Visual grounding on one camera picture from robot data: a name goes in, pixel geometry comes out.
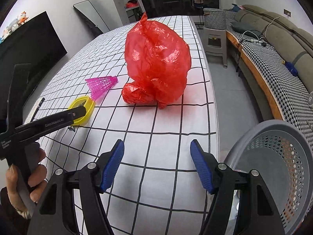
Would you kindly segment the person's left hand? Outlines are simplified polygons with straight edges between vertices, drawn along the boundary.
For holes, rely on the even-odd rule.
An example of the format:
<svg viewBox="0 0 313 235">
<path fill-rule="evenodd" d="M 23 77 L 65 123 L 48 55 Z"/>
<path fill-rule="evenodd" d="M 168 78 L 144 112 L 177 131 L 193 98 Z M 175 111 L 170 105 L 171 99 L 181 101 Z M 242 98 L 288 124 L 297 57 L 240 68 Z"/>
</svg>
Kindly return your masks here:
<svg viewBox="0 0 313 235">
<path fill-rule="evenodd" d="M 46 154 L 37 142 L 8 154 L 6 188 L 8 199 L 18 214 L 30 219 L 43 191 L 47 169 L 40 162 Z"/>
</svg>

